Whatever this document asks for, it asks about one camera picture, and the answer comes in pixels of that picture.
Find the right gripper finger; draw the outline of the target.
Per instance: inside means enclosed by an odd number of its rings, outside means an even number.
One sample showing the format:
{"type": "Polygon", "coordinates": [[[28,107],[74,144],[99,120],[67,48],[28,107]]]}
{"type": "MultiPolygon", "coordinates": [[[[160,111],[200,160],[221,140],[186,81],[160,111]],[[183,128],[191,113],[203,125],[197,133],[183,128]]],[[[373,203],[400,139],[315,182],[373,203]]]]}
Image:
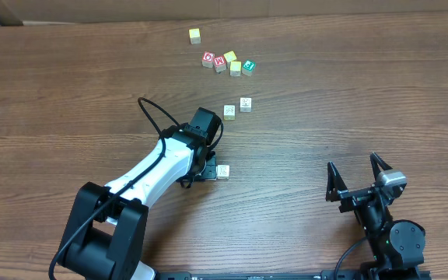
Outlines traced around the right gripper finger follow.
{"type": "Polygon", "coordinates": [[[386,180],[387,171],[392,170],[392,167],[388,165],[376,152],[372,152],[369,158],[375,181],[386,180]]]}
{"type": "Polygon", "coordinates": [[[341,174],[333,162],[327,163],[327,190],[326,190],[326,201],[334,202],[340,201],[341,195],[346,193],[348,188],[343,181],[341,174]]]}

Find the white block row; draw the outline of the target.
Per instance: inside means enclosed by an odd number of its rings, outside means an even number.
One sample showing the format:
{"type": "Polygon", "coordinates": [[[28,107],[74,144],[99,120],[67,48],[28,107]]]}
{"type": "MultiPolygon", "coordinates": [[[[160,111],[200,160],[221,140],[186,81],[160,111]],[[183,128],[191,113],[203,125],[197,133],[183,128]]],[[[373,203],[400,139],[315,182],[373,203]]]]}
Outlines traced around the white block row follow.
{"type": "Polygon", "coordinates": [[[251,112],[252,111],[252,99],[249,97],[240,98],[240,112],[251,112]]]}
{"type": "Polygon", "coordinates": [[[236,107],[234,105],[225,105],[223,107],[223,119],[233,121],[236,119],[236,107]]]}
{"type": "Polygon", "coordinates": [[[218,180],[228,180],[230,175],[229,165],[218,165],[216,167],[217,179],[218,180]]]}

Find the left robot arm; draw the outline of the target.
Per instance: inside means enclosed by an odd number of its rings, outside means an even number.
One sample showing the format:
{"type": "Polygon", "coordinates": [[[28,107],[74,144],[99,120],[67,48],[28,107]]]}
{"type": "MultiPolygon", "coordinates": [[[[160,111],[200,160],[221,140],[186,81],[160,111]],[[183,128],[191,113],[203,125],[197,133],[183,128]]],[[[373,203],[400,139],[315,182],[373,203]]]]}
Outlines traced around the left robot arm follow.
{"type": "Polygon", "coordinates": [[[221,124],[216,113],[198,108],[190,122],[161,131],[156,147],[125,175],[83,185],[50,266],[86,279],[154,279],[155,270],[140,261],[149,209],[175,182],[190,187],[216,178],[221,124]]]}

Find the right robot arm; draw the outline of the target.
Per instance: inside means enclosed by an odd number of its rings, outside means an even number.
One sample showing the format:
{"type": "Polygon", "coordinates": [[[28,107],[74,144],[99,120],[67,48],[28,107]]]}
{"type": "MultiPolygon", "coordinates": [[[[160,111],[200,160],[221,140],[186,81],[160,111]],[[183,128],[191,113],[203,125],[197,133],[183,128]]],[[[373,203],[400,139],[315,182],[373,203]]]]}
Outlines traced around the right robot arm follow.
{"type": "Polygon", "coordinates": [[[416,222],[395,220],[388,207],[399,198],[408,183],[407,177],[388,165],[376,153],[370,155],[375,181],[367,188],[350,191],[336,166],[327,164],[327,201],[339,201],[339,211],[353,212],[365,236],[351,245],[325,279],[430,279],[431,273],[420,271],[424,263],[425,229],[416,222]],[[373,260],[358,270],[341,269],[343,260],[367,242],[373,260]]]}

